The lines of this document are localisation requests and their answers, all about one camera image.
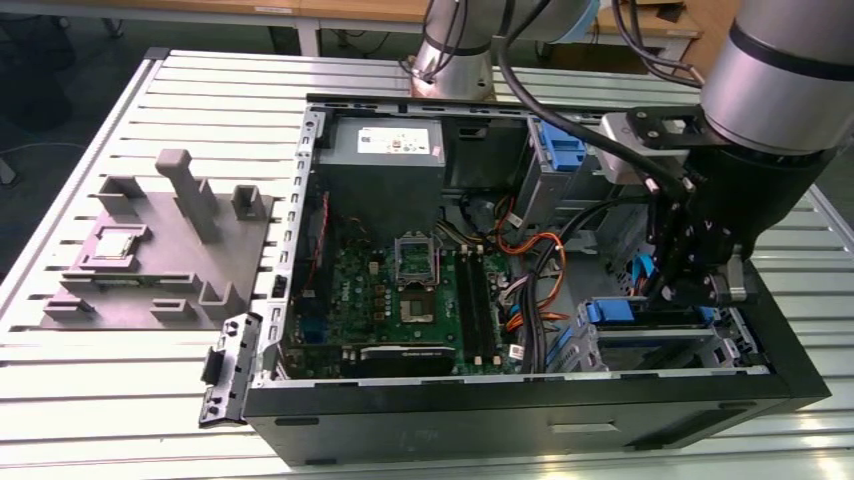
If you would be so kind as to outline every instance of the wooden desk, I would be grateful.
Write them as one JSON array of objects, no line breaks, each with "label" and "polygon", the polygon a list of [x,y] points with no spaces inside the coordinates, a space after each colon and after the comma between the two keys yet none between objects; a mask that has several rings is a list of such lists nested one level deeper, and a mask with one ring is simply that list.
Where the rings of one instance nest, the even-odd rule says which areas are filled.
[{"label": "wooden desk", "polygon": [[[303,55],[319,56],[322,28],[419,33],[428,0],[0,0],[0,11],[60,16],[295,27]],[[687,13],[677,23],[639,15],[645,42],[659,56],[682,58],[701,29]],[[599,13],[597,41],[623,45],[610,9]],[[593,35],[583,40],[590,42]]]}]

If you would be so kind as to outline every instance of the aluminum profile table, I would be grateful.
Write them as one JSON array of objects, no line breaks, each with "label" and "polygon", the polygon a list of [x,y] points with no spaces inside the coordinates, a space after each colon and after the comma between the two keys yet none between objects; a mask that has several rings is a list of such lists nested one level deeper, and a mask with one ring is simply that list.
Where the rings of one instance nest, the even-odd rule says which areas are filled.
[{"label": "aluminum profile table", "polygon": [[[519,74],[534,94],[555,104],[697,101],[690,90],[649,77],[522,69]],[[681,451],[290,471],[248,427],[196,428],[202,361],[218,332],[39,329],[44,299],[101,209],[88,194],[104,175],[136,175],[148,190],[170,191],[156,177],[155,156],[162,148],[188,148],[194,174],[211,180],[215,193],[252,183],[284,199],[306,94],[404,96],[407,85],[396,64],[384,61],[186,51],[143,61],[0,286],[0,477],[850,478],[854,242],[817,190],[761,237],[754,259],[833,397]],[[496,89],[499,100],[514,100],[498,73]],[[274,217],[283,207],[276,203]],[[270,225],[271,242],[283,236],[280,225]],[[259,267],[272,265],[274,250],[266,249]],[[259,292],[267,275],[258,274]],[[252,302],[255,311],[263,307],[263,300]]]}]

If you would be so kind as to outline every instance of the floor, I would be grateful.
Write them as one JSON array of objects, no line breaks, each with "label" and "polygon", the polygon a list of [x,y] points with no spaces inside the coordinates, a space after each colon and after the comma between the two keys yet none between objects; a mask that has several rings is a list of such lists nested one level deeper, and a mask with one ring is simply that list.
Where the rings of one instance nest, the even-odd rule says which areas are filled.
[{"label": "floor", "polygon": [[[56,74],[73,105],[69,120],[47,132],[29,132],[0,119],[0,152],[20,145],[61,142],[85,146],[95,135],[119,97],[140,59],[152,46],[176,49],[232,51],[244,53],[298,52],[296,34],[288,29],[268,31],[263,27],[202,25],[167,22],[126,22],[126,34],[111,39],[97,19],[69,19],[68,37],[75,46],[73,66]],[[395,60],[418,51],[418,35],[368,32],[346,37],[323,34],[327,56]],[[511,61],[523,67],[538,66],[531,43],[519,43]],[[40,146],[1,154],[19,177],[12,187],[0,186],[0,280],[24,247],[65,178],[83,152],[73,146]],[[854,162],[837,161],[819,185],[843,217],[854,221],[854,191],[847,188],[854,178]]]}]

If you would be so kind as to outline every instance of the green circuit board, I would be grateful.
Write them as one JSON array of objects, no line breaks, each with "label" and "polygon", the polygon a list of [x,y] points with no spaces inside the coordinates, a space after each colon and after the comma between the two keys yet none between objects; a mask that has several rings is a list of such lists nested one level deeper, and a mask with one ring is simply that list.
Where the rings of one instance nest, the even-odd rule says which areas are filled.
[{"label": "green circuit board", "polygon": [[[418,257],[422,252],[410,252]],[[303,355],[306,378],[335,378],[338,361],[335,347],[351,345],[446,346],[456,350],[455,375],[514,373],[516,365],[508,361],[508,346],[500,344],[498,319],[492,318],[499,358],[482,359],[476,365],[463,356],[463,331],[459,316],[455,255],[440,250],[438,285],[427,289],[408,289],[395,283],[394,249],[368,250],[362,246],[343,248],[336,253],[331,308],[315,328],[323,332],[315,345],[307,345]],[[434,259],[420,257],[411,272],[420,271]],[[484,257],[484,273],[490,281],[507,274],[503,256]]]}]

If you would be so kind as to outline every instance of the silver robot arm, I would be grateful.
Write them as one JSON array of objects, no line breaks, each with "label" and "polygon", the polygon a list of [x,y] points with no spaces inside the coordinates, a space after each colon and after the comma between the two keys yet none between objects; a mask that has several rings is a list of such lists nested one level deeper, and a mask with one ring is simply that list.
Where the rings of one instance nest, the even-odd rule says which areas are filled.
[{"label": "silver robot arm", "polygon": [[[491,38],[515,33],[520,19],[542,6],[519,0],[507,16],[506,3],[435,0],[414,64],[416,95],[488,97]],[[522,37],[554,41],[571,26],[586,28],[595,3],[553,1]],[[502,25],[503,18],[510,25]],[[610,155],[638,167],[637,178],[653,193],[647,240],[657,269],[643,292],[651,302],[719,306],[750,300],[743,262],[757,238],[791,210],[854,127],[851,25],[847,0],[745,0],[701,105],[609,114],[606,132],[613,115],[629,127],[611,129],[610,139],[553,116],[570,123],[555,124],[570,134],[587,132],[601,160]],[[510,87],[518,95],[524,90],[520,84]],[[522,101],[547,113],[530,98]],[[674,124],[683,127],[674,130]],[[683,152],[683,165],[665,177],[661,166],[650,165],[657,150]],[[667,189],[657,187],[654,170]]]},{"label": "silver robot arm", "polygon": [[[518,25],[538,0],[518,0],[512,20]],[[587,27],[598,1],[551,2],[523,38],[559,42],[579,23]],[[434,0],[424,19],[424,41],[412,64],[412,92],[420,97],[483,100],[492,94],[492,37],[502,29],[504,2]]]}]

